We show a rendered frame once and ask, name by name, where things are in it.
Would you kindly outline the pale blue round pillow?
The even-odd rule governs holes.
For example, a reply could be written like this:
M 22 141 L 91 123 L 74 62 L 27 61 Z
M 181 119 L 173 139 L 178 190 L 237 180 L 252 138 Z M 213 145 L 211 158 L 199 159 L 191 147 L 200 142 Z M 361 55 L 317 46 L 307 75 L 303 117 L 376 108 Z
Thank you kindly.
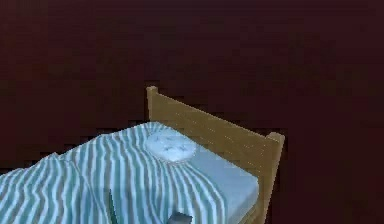
M 167 163 L 180 163 L 191 159 L 198 145 L 174 130 L 162 130 L 151 134 L 145 141 L 146 150 Z

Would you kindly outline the wooden bed with striped blanket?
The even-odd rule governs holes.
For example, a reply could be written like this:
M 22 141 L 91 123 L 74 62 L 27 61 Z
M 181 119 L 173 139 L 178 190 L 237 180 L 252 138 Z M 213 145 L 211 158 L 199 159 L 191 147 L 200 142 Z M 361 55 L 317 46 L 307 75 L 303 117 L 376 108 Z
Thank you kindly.
M 0 175 L 0 224 L 264 224 L 285 137 L 260 135 L 147 90 L 149 120 Z M 177 131 L 196 154 L 167 163 L 146 139 Z

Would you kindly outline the small grey box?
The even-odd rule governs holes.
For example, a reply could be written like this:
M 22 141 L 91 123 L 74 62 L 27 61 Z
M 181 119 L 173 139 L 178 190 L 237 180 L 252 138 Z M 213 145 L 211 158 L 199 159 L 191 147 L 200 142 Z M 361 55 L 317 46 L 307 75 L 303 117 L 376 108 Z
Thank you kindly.
M 174 212 L 167 220 L 167 224 L 192 224 L 193 217 L 184 213 Z

